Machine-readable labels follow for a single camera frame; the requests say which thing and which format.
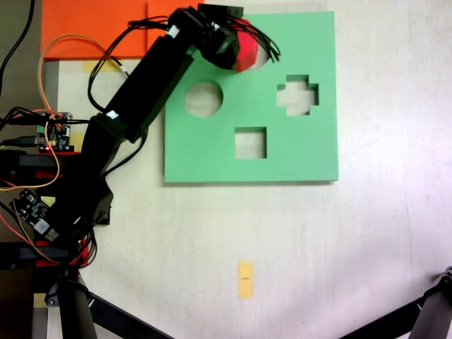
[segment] square hole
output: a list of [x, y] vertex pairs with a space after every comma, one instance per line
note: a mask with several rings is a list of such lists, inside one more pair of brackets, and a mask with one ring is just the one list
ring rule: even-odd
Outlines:
[[267, 128], [237, 127], [235, 129], [236, 159], [267, 158]]

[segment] orange wire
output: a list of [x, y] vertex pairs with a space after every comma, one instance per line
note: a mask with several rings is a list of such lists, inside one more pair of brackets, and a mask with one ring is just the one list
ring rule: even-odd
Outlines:
[[47, 122], [47, 123], [45, 124], [45, 132], [44, 132], [44, 135], [45, 135], [45, 141], [46, 141], [47, 145], [49, 146], [49, 149], [50, 149], [50, 151], [52, 152], [52, 155], [53, 155], [54, 158], [55, 158], [55, 162], [56, 162], [56, 175], [55, 175], [55, 178], [53, 178], [50, 182], [47, 182], [46, 184], [43, 184], [43, 185], [34, 185], [34, 186], [14, 186], [14, 187], [11, 187], [11, 188], [9, 188], [9, 189], [0, 189], [0, 191], [2, 191], [2, 192], [8, 192], [8, 191], [12, 191], [12, 190], [14, 190], [14, 189], [38, 189], [38, 188], [40, 188], [40, 187], [46, 187], [46, 186], [49, 186], [50, 184], [53, 184], [53, 183], [58, 179], [58, 177], [59, 177], [59, 171], [60, 171], [60, 166], [59, 166], [59, 161], [58, 161], [57, 155], [55, 154], [54, 149], [53, 149], [53, 147], [50, 145], [50, 142], [49, 142], [49, 136], [47, 135], [47, 128], [48, 128], [48, 127], [49, 127], [49, 122]]
[[59, 37], [54, 38], [51, 42], [49, 42], [47, 44], [47, 46], [42, 50], [42, 53], [41, 53], [41, 56], [40, 56], [40, 61], [39, 61], [39, 64], [37, 65], [37, 84], [38, 84], [38, 87], [40, 89], [42, 102], [44, 103], [45, 108], [47, 108], [49, 111], [51, 111], [50, 104], [49, 104], [49, 101], [47, 100], [47, 97], [46, 97], [45, 92], [44, 92], [44, 86], [42, 84], [43, 83], [43, 81], [42, 81], [42, 72], [43, 72], [43, 66], [44, 66], [44, 58], [45, 58], [45, 54], [49, 51], [50, 47], [52, 47], [53, 44], [55, 44], [56, 42], [58, 42], [60, 40], [65, 40], [65, 39], [82, 39], [82, 40], [86, 40], [86, 41], [94, 43], [103, 52], [106, 51], [105, 47], [99, 41], [97, 41], [93, 37], [89, 37], [89, 36], [83, 35], [83, 34], [65, 34], [65, 35], [61, 35]]
[[22, 234], [20, 234], [19, 232], [17, 232], [15, 229], [12, 228], [12, 226], [10, 224], [7, 223], [7, 221], [5, 220], [5, 218], [3, 218], [3, 216], [0, 214], [0, 219], [1, 221], [3, 221], [3, 224], [5, 224], [5, 226], [7, 226], [7, 228], [10, 229], [10, 231], [12, 231], [13, 233], [15, 233], [18, 237], [20, 237], [24, 242], [26, 242], [27, 244], [29, 244], [31, 246], [31, 243], [22, 236]]

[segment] black circuit board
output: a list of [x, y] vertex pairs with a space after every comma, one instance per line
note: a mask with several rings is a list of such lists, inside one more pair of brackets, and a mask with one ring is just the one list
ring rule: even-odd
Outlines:
[[27, 189], [20, 193], [20, 199], [16, 199], [16, 208], [19, 216], [33, 227], [41, 219], [45, 218], [49, 210], [49, 206], [46, 203], [43, 203], [36, 194]]
[[[62, 113], [67, 119], [72, 117], [70, 113]], [[50, 153], [50, 149], [46, 147], [45, 144], [45, 127], [38, 126], [37, 132], [42, 137], [44, 141], [42, 144], [38, 145], [38, 149], [41, 153]], [[74, 147], [71, 146], [71, 126], [65, 125], [63, 122], [60, 125], [60, 128], [54, 124], [50, 124], [47, 127], [47, 136], [49, 137], [49, 143], [51, 147], [53, 147], [55, 152], [73, 152]]]

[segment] red object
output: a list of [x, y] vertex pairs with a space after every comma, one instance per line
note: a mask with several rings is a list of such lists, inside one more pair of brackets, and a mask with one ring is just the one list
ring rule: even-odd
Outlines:
[[[87, 240], [86, 239], [82, 239], [81, 242], [81, 246], [85, 246]], [[51, 246], [52, 243], [48, 242], [47, 240], [38, 240], [35, 243], [37, 248], [40, 247], [47, 247], [47, 246]], [[86, 264], [86, 259], [88, 257], [88, 246], [82, 251], [81, 255], [79, 256], [79, 264], [83, 265]], [[36, 260], [36, 267], [50, 267], [50, 266], [58, 266], [57, 263], [52, 263], [51, 261], [45, 260], [45, 259], [40, 259], [40, 260]]]
[[258, 43], [246, 32], [238, 32], [237, 37], [239, 39], [240, 51], [237, 56], [234, 71], [242, 72], [256, 63]]

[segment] yellow sticky note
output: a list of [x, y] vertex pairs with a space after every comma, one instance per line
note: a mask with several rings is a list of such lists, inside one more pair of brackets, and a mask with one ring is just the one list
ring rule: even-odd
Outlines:
[[75, 148], [76, 152], [82, 151], [84, 138], [85, 132], [71, 132], [71, 146]]
[[33, 308], [35, 309], [46, 309], [47, 304], [45, 303], [45, 293], [35, 293], [33, 295]]
[[[83, 60], [82, 61], [82, 69], [84, 73], [91, 73], [94, 66], [97, 65], [99, 60]], [[104, 66], [100, 69], [100, 72], [122, 72], [122, 70], [119, 68], [118, 64], [116, 62], [113, 62], [112, 60], [108, 59]]]
[[52, 205], [55, 203], [55, 200], [56, 199], [54, 196], [42, 196], [41, 197], [41, 201], [49, 207], [52, 207]]
[[239, 299], [250, 298], [253, 295], [253, 263], [239, 261], [237, 276]]

